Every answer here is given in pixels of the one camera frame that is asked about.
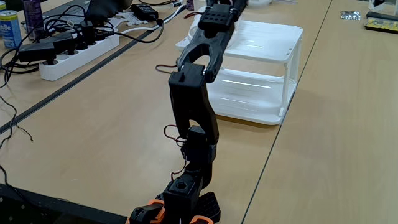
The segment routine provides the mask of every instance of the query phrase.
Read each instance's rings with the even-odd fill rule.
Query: white cable
[[[168,19],[166,19],[165,21],[163,21],[164,24],[168,23],[170,20],[172,20],[177,14],[178,12],[182,9],[182,7],[184,7],[185,5],[181,5],[180,7],[178,7],[178,9],[174,12],[174,14],[172,14],[172,16],[170,16]],[[156,30],[157,28],[159,28],[159,25],[156,25],[154,27],[137,27],[137,28],[132,28],[132,29],[128,29],[122,32],[122,34],[127,34],[130,33],[132,31],[136,31],[136,30]]]

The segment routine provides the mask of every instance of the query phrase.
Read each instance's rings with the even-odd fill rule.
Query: can
[[[22,0],[26,27],[30,40],[35,40],[44,33],[43,13],[40,0]]]
[[[0,12],[0,28],[6,48],[17,48],[22,41],[17,11],[5,10]]]
[[[0,1],[0,12],[6,10],[6,2],[5,1]]]

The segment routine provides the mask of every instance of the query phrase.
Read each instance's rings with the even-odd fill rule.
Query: white object
[[[185,5],[181,5],[180,7],[178,7],[178,9],[165,21],[163,21],[164,24],[168,23],[170,20],[172,20],[177,14],[178,12],[181,10],[182,7],[184,7]],[[137,27],[137,28],[132,28],[132,29],[128,29],[123,31],[123,34],[127,34],[136,30],[156,30],[157,28],[159,28],[158,25],[154,26],[154,27]]]
[[[139,20],[137,17],[134,16],[133,12],[119,12],[116,14],[116,16],[122,17],[123,19],[127,20],[128,26],[141,25],[141,24],[148,23],[148,21]]]
[[[206,7],[206,0],[193,0],[193,10],[199,12],[202,7]]]
[[[268,6],[272,0],[248,0],[249,7]]]
[[[80,68],[88,62],[105,54],[119,45],[119,36],[112,35],[104,40],[97,41],[95,45],[88,46],[85,50],[76,50],[74,55],[61,54],[57,56],[55,65],[39,64],[40,76],[44,80],[54,81],[68,73]]]
[[[284,66],[275,77],[220,70],[208,84],[210,103],[218,115],[262,124],[280,124],[297,86],[303,29],[295,26],[241,21],[235,43],[224,55]],[[177,43],[179,50],[188,37]]]
[[[383,2],[382,4],[375,6],[375,3],[375,0],[369,0],[368,8],[374,12],[382,11],[384,9],[384,5],[386,4]]]

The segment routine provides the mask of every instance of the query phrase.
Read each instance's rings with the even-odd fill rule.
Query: white shelf
[[[213,83],[207,84],[207,89],[218,115],[261,124],[280,124],[283,85],[281,77],[223,69]],[[296,84],[289,80],[289,100],[295,89]]]
[[[303,29],[295,26],[241,21],[226,56],[278,63],[285,75],[275,77],[221,69],[208,96],[218,115],[261,124],[280,124],[297,86]],[[176,44],[183,50],[185,38]]]
[[[241,21],[232,46],[224,55],[269,63],[287,63],[302,38],[303,29],[296,26]],[[183,50],[188,38],[176,44]]]

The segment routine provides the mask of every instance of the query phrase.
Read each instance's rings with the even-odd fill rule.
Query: power adapter
[[[140,20],[155,21],[159,18],[159,13],[147,4],[133,4],[131,11]]]
[[[46,60],[47,65],[54,65],[57,55],[53,43],[35,43],[22,45],[18,53],[20,62]]]
[[[64,32],[53,37],[47,37],[39,40],[40,43],[53,43],[55,53],[60,54],[64,51],[68,51],[68,54],[74,54],[75,51],[75,40],[69,32]]]

